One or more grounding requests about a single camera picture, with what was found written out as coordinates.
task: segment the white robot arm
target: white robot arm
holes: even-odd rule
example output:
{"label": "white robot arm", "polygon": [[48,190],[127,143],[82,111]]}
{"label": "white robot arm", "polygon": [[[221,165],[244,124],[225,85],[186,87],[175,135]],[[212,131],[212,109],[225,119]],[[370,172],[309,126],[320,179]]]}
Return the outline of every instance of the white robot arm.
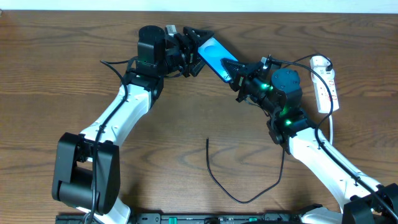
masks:
{"label": "white robot arm", "polygon": [[[140,30],[139,56],[125,61],[129,64],[125,76],[121,78],[111,67],[123,82],[115,100],[79,135],[65,133],[58,142],[52,197],[93,215],[99,222],[125,224],[131,218],[131,209],[118,198],[119,147],[160,96],[165,76],[179,70],[185,77],[195,77],[205,65],[198,47],[213,35],[211,31],[184,27],[181,35],[166,27],[166,32],[154,26]],[[166,46],[174,47],[166,51]],[[133,60],[134,69],[130,68]],[[272,140],[321,180],[344,213],[316,208],[302,214],[302,222],[355,223],[373,218],[372,209],[396,218],[390,206],[398,206],[398,186],[382,186],[329,144],[301,109],[300,79],[296,71],[280,68],[286,62],[271,56],[254,64],[229,59],[221,62],[231,78],[230,87],[239,91],[236,100],[250,97],[269,113],[267,126]],[[78,167],[79,161],[93,161],[93,171]]]}

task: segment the black wire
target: black wire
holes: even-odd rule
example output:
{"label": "black wire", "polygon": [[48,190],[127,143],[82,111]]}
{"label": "black wire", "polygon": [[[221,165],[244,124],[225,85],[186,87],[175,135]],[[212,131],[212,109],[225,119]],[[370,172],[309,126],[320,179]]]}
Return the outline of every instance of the black wire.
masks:
{"label": "black wire", "polygon": [[[79,222],[79,224],[80,223],[86,223],[87,222],[87,218],[88,218],[88,216],[90,215],[90,213],[86,213],[84,216],[83,216],[83,218],[80,220],[80,222]],[[103,224],[103,222],[101,222],[97,217],[95,217],[94,216],[94,221],[96,221],[98,224]]]}
{"label": "black wire", "polygon": [[178,73],[178,74],[176,74],[176,75],[173,75],[173,76],[165,75],[164,77],[165,77],[165,78],[178,78],[178,77],[182,76],[183,67],[182,67],[182,66],[179,66],[178,70],[180,71],[180,73]]}
{"label": "black wire", "polygon": [[118,64],[121,64],[121,63],[128,63],[130,60],[125,60],[125,61],[121,61],[121,62],[106,62],[106,63],[108,63],[108,64],[110,64],[110,65],[118,65]]}
{"label": "black wire", "polygon": [[223,190],[224,193],[226,193],[232,200],[234,200],[235,202],[238,203],[242,203],[242,204],[247,204],[250,203],[252,201],[254,201],[255,199],[257,199],[258,197],[260,197],[262,194],[266,193],[267,191],[269,191],[270,189],[274,188],[276,185],[279,184],[280,180],[282,179],[282,171],[284,169],[284,161],[285,161],[285,151],[282,150],[282,162],[280,163],[280,173],[279,173],[279,178],[278,181],[274,184],[272,184],[271,186],[269,186],[268,188],[266,188],[265,190],[263,190],[262,192],[260,192],[259,194],[257,194],[256,196],[254,196],[252,199],[248,200],[248,201],[240,201],[238,199],[236,199],[235,197],[233,197],[227,190],[225,190],[225,188],[216,180],[216,177],[214,177],[213,173],[211,172],[210,169],[210,162],[209,162],[209,138],[206,139],[206,163],[207,163],[207,171],[210,174],[210,177],[214,180],[214,182],[216,182],[216,184]]}
{"label": "black wire", "polygon": [[267,113],[267,111],[264,110],[264,108],[262,108],[261,106],[255,104],[255,103],[251,103],[251,102],[248,100],[247,97],[244,98],[244,101],[245,101],[248,105],[257,106],[258,108],[262,109],[262,111],[264,112],[264,114],[265,114],[267,117],[269,117],[269,113]]}
{"label": "black wire", "polygon": [[108,117],[104,120],[104,122],[99,126],[98,128],[98,132],[97,135],[95,137],[95,141],[94,141],[94,147],[93,147],[93,199],[92,199],[92,204],[91,204],[91,212],[90,215],[88,217],[87,223],[90,224],[91,222],[93,222],[94,218],[94,214],[95,214],[95,210],[96,210],[96,194],[97,194],[97,153],[98,153],[98,143],[100,141],[100,137],[106,127],[106,124],[109,122],[109,120],[113,117],[113,115],[118,111],[118,109],[122,106],[122,104],[127,100],[128,97],[128,91],[127,91],[127,85],[126,85],[126,81],[124,80],[124,78],[120,75],[120,73],[114,68],[112,67],[111,64],[120,64],[120,63],[127,63],[128,61],[123,61],[123,62],[105,62],[104,60],[101,60],[101,63],[106,65],[107,67],[109,67],[112,71],[114,71],[116,73],[116,75],[119,77],[123,87],[124,87],[124,97],[122,98],[122,101],[115,107],[115,109],[113,109],[113,111],[108,115]]}
{"label": "black wire", "polygon": [[296,63],[296,62],[299,62],[299,61],[301,61],[301,60],[303,60],[303,59],[306,59],[306,58],[309,58],[309,57],[314,57],[314,56],[322,56],[322,57],[324,57],[326,60],[328,60],[328,62],[330,63],[330,65],[327,66],[327,68],[326,68],[327,71],[330,71],[330,70],[333,68],[333,63],[331,62],[331,60],[328,59],[326,56],[324,56],[324,55],[321,54],[321,53],[315,53],[315,54],[307,55],[307,56],[305,56],[305,57],[302,57],[302,58],[300,58],[300,59],[295,60],[295,61],[292,62],[292,63]]}
{"label": "black wire", "polygon": [[[308,71],[312,72],[316,77],[318,77],[321,82],[324,84],[324,86],[326,87],[326,90],[329,94],[330,99],[332,99],[331,97],[331,92],[330,89],[328,87],[328,85],[326,84],[326,82],[324,81],[324,79],[314,70],[312,70],[310,67],[306,66],[306,65],[302,65],[300,63],[295,63],[295,62],[287,62],[287,61],[283,61],[283,60],[276,60],[276,59],[272,59],[274,62],[279,62],[279,63],[286,63],[288,65],[295,65],[295,66],[299,66],[302,68],[307,69]],[[351,170],[349,170],[346,166],[344,166],[326,147],[325,147],[325,143],[322,142],[319,138],[318,132],[319,132],[319,127],[320,125],[326,120],[328,119],[328,117],[332,114],[333,112],[333,100],[330,100],[330,111],[329,113],[317,124],[317,126],[315,127],[315,138],[317,139],[317,143],[319,144],[319,146],[323,149],[323,151],[333,160],[333,162],[335,162],[340,168],[342,168],[352,179],[354,179],[358,184],[360,184],[363,188],[365,188],[368,192],[370,192],[373,197],[379,201],[379,203],[388,211],[388,213],[390,213],[390,215],[392,215],[392,217],[398,222],[398,216],[397,214],[393,211],[393,209],[385,202],[383,201],[382,198],[380,198],[380,196],[377,195],[377,193],[375,193],[375,191],[370,188],[370,186],[368,186],[366,183],[364,183],[360,176],[356,175],[354,172],[352,172]]]}

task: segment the power strip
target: power strip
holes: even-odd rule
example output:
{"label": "power strip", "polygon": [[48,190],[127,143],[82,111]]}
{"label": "power strip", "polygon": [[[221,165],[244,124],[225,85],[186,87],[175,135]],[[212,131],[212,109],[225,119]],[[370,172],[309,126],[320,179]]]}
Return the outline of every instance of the power strip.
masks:
{"label": "power strip", "polygon": [[[333,111],[338,110],[338,99],[335,85],[335,71],[332,69],[327,71],[327,66],[330,62],[322,56],[314,56],[310,60],[311,69],[314,70],[321,76],[329,87],[331,97],[333,100]],[[315,89],[315,98],[317,99],[317,106],[319,113],[329,113],[330,111],[330,97],[329,94],[321,82],[321,80],[311,73],[311,79]]]}

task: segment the blue phone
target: blue phone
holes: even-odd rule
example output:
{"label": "blue phone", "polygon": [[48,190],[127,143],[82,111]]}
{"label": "blue phone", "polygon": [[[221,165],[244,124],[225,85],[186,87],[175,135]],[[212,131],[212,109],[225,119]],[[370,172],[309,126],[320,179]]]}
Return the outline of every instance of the blue phone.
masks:
{"label": "blue phone", "polygon": [[207,40],[202,46],[198,48],[200,57],[206,64],[225,82],[228,83],[232,79],[221,64],[221,59],[228,58],[236,60],[236,58],[223,47],[214,37]]}

